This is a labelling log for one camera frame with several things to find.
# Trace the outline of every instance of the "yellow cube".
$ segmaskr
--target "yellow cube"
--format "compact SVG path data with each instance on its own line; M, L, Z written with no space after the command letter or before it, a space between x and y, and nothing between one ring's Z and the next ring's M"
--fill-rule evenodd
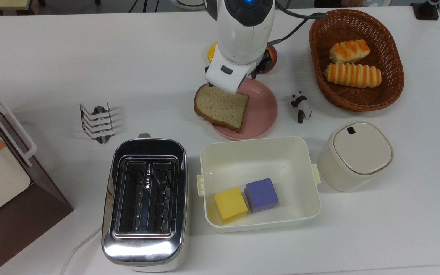
M248 213L248 207L238 187L215 195L215 206L223 225L237 221Z

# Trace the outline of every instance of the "white plastic container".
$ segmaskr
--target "white plastic container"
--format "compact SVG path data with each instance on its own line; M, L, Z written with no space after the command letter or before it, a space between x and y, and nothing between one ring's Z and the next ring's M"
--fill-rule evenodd
M386 136L370 122L360 120L332 133L317 165L332 188L350 192L388 169L393 157L393 147Z
M311 164L307 143L297 136L214 143L200 155L202 175L197 176L205 217L218 233L295 225L320 211L316 164ZM214 195L247 183L271 178L278 205L222 225Z

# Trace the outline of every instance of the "white cord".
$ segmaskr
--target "white cord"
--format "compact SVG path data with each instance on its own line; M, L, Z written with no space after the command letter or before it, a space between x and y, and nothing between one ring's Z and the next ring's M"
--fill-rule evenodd
M74 254L87 242L89 242L90 239L92 239L94 236L96 236L96 234L98 234L101 229L103 227L100 226L96 231L94 231L93 233L91 233L91 235L89 235L89 237L87 237L85 240L83 240L80 244L78 244L69 254L68 259L66 260L66 263L64 263L64 266L62 267L61 273L60 275L63 275L64 272L66 272L66 268L69 265L69 262L72 258L72 256L74 256Z

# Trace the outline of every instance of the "wicker basket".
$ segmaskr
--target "wicker basket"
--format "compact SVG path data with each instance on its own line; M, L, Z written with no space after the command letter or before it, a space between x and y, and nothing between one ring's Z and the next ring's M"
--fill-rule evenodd
M328 82L323 76L330 63L329 49L335 43L364 39L371 52L356 64L381 70L381 84L360 89ZM393 104L403 89L404 74L395 41L386 27L371 15L352 9L337 9L316 20L310 29L310 49L318 87L325 98L349 111L375 111Z

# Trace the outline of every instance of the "bread crust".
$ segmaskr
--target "bread crust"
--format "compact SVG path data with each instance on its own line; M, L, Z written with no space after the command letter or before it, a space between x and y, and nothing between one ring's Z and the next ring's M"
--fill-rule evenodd
M223 122L223 121L220 121L220 120L215 120L214 118L209 117L208 115L206 115L205 113L203 113L203 112L199 109L199 107L198 107L198 105L197 105L198 94L199 94L199 93L201 92L201 90L204 89L205 87L208 87L208 84L204 84L204 85L202 85L201 87L199 87L198 90L196 91L196 94L194 95L194 112L195 112L197 115L203 117L207 122L210 122L210 123L213 124L213 125L220 126L220 127L226 127L226 128L228 128L229 130L234 131L234 132L236 132L236 133L241 132L242 125L241 125L241 127L237 128L237 127L234 127L233 125L228 124L228 123L226 123L226 122ZM243 111L243 114L242 114L242 122L244 121L244 117L246 116L247 104L249 103L249 99L250 99L248 95L246 95L246 96L247 96L247 102L246 102L246 108L244 108L244 111Z

